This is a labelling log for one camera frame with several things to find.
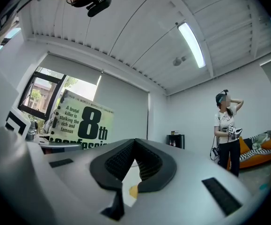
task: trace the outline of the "striped cushion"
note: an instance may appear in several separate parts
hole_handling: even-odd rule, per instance
[[[267,155],[267,154],[271,154],[271,149],[252,149],[244,154],[240,155],[239,161],[243,162],[245,160],[248,160],[249,158],[251,158],[254,155]]]

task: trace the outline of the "white ceiling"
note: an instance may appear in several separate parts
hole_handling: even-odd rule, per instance
[[[253,0],[112,0],[93,18],[85,7],[74,8],[65,0],[34,0],[29,12],[32,34],[98,50],[167,94],[271,52],[270,18]],[[197,37],[206,67],[197,67],[177,29],[183,21]],[[183,56],[186,61],[174,67],[173,60]]]

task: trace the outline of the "white t-shirt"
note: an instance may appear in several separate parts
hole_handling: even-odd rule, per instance
[[[233,112],[232,118],[229,117],[227,111],[225,111],[224,113],[218,112],[217,114],[215,114],[214,126],[220,127],[220,131],[223,128],[229,127],[231,123],[233,123],[233,126],[235,127],[234,116],[236,115],[236,106],[230,107],[229,109]],[[238,138],[232,140],[231,137],[228,136],[228,137],[219,137],[219,139],[220,139],[220,143],[230,143],[230,142],[236,141]]]

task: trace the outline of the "floor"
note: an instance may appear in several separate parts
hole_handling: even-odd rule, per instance
[[[239,180],[252,195],[271,185],[271,161],[252,168],[241,169]]]

